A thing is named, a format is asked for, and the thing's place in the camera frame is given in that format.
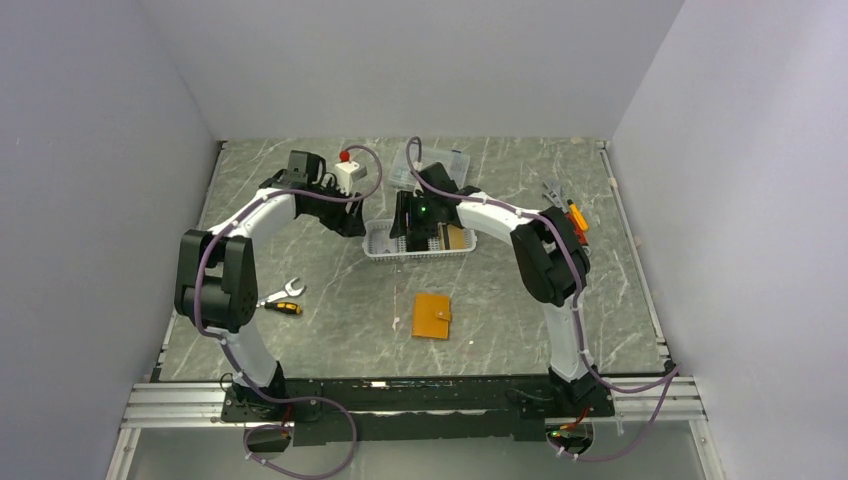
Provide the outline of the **white plastic basket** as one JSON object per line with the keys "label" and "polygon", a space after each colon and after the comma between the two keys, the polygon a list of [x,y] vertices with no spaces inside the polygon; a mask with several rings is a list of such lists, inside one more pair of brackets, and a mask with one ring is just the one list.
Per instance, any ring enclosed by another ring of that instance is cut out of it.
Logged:
{"label": "white plastic basket", "polygon": [[476,233],[471,229],[460,229],[448,225],[437,228],[434,237],[426,244],[416,242],[423,249],[412,250],[407,238],[390,237],[392,221],[389,219],[370,220],[365,223],[366,235],[362,242],[365,255],[372,260],[407,260],[417,258],[436,258],[464,255],[472,252],[477,245]]}

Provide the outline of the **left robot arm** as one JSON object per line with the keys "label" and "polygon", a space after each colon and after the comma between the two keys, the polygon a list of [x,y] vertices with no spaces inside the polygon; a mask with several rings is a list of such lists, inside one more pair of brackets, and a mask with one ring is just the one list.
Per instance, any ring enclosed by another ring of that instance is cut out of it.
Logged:
{"label": "left robot arm", "polygon": [[235,214],[181,237],[175,311],[220,345],[234,369],[237,397],[261,419],[279,417],[289,396],[283,368],[252,322],[259,303],[255,248],[300,216],[343,238],[364,236],[369,195],[353,185],[367,171],[354,162],[355,149],[344,148],[333,166],[318,154],[291,151],[286,168],[263,181]]}

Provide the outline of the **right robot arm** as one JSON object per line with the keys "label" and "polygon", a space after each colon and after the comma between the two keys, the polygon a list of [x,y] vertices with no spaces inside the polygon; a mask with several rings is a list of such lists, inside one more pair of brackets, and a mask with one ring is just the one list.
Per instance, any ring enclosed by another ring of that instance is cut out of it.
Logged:
{"label": "right robot arm", "polygon": [[574,222],[556,207],[522,209],[476,187],[458,188],[440,163],[418,176],[421,191],[396,195],[391,237],[403,236],[408,247],[421,249],[441,227],[454,226],[510,245],[523,285],[545,315],[552,404],[564,415],[578,413],[598,383],[579,300],[590,262]]}

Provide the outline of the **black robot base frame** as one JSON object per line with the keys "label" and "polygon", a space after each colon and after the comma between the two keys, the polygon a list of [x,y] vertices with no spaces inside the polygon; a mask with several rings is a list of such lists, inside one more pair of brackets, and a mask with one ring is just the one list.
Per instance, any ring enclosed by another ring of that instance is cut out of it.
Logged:
{"label": "black robot base frame", "polygon": [[555,423],[610,418],[610,390],[593,378],[551,373],[493,376],[290,378],[291,406],[227,387],[226,424],[285,424],[296,446],[366,441],[506,437],[543,441]]}

